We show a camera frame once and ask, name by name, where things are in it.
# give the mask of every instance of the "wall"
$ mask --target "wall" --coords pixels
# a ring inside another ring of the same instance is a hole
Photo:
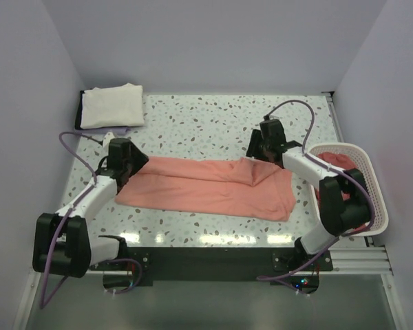
[[[372,158],[390,213],[382,237],[413,329],[413,0],[388,0],[335,93],[343,135]]]
[[[14,321],[31,265],[35,221],[55,210],[83,88],[39,0],[0,0],[0,329]]]
[[[385,0],[44,0],[84,82],[333,91]]]

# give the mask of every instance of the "white cloth stack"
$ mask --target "white cloth stack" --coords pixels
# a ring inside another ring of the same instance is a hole
[[[142,86],[93,88],[83,94],[82,129],[144,125]]]

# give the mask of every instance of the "pink towel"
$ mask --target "pink towel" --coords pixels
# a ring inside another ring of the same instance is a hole
[[[292,173],[257,160],[150,157],[115,201],[139,208],[286,221],[295,205]]]

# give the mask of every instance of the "speckled white table surface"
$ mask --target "speckled white table surface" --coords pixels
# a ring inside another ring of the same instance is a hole
[[[148,155],[238,160],[245,156],[251,130],[258,128],[263,115],[293,98],[308,102],[315,110],[308,148],[315,143],[337,141],[324,96],[144,95],[146,125],[133,128],[126,137]],[[303,140],[310,124],[307,108],[288,104],[274,115],[282,121],[288,140]],[[80,139],[77,151],[93,168],[105,156],[100,146],[85,138]],[[84,165],[74,160],[62,202],[65,204],[75,197],[91,177]],[[297,204],[287,222],[132,208],[112,200],[101,209],[88,230],[91,236],[125,237],[130,246],[293,246],[294,240],[307,233],[317,218],[309,202],[307,183],[294,174],[292,186]],[[337,246],[363,247],[365,241],[361,237],[342,239]]]

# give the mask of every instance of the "metal frame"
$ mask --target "metal frame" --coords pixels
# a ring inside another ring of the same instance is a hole
[[[338,123],[337,114],[335,112],[335,106],[333,104],[332,96],[330,93],[323,93],[325,95],[329,110],[335,125],[335,131],[337,132],[337,138],[340,142],[344,141],[341,134],[341,129]],[[366,243],[369,242],[369,237],[365,237]],[[392,275],[391,264],[388,259],[387,252],[384,247],[374,247],[373,244],[370,247],[354,247],[354,248],[340,248],[333,247],[330,249],[332,264],[334,270],[331,272],[320,272],[321,276],[331,275],[381,275],[383,286],[388,299],[390,311],[396,325],[397,330],[406,330],[407,322],[403,313],[401,302],[399,300],[396,288],[394,286],[394,280]],[[117,275],[124,274],[125,272],[103,272],[98,270],[89,270],[86,275]],[[298,272],[298,276],[310,275],[311,272]],[[32,269],[29,273],[28,281],[23,292],[17,316],[14,321],[14,330],[24,330],[27,326],[30,312],[34,305],[34,299],[36,290],[41,278],[40,273],[34,272]]]

